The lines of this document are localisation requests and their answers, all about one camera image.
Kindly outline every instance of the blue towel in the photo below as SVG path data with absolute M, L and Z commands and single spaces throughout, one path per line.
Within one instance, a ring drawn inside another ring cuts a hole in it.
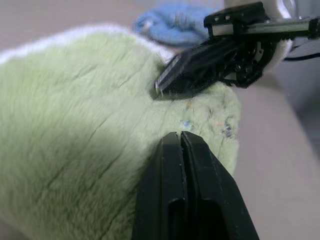
M 193 47 L 208 39 L 204 18 L 221 8 L 165 3 L 138 17 L 134 28 L 137 33 L 161 43 Z

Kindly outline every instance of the plush fabric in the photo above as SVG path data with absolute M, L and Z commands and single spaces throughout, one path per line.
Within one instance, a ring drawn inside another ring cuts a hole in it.
M 217 83 L 154 101 L 170 56 L 112 25 L 0 54 L 0 217 L 32 240 L 129 240 L 141 173 L 169 132 L 200 135 L 232 173 L 236 95 Z
M 205 17 L 222 8 L 219 1 L 216 1 L 215 8 L 188 3 L 164 3 L 139 16 L 134 29 L 161 43 L 192 47 L 209 37 L 204 27 Z

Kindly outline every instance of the white fur trim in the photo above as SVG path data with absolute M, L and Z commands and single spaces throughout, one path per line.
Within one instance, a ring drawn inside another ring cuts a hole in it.
M 136 38 L 137 42 L 146 46 L 152 52 L 158 53 L 166 61 L 173 58 L 174 54 L 165 47 L 158 45 L 140 35 L 132 33 L 128 28 L 117 24 L 97 24 L 72 28 L 70 30 L 57 33 L 55 35 L 39 39 L 35 42 L 24 44 L 20 47 L 8 49 L 0 52 L 0 65 L 14 58 L 23 58 L 31 53 L 41 52 L 51 46 L 65 46 L 80 38 L 87 37 L 95 33 L 122 33 Z

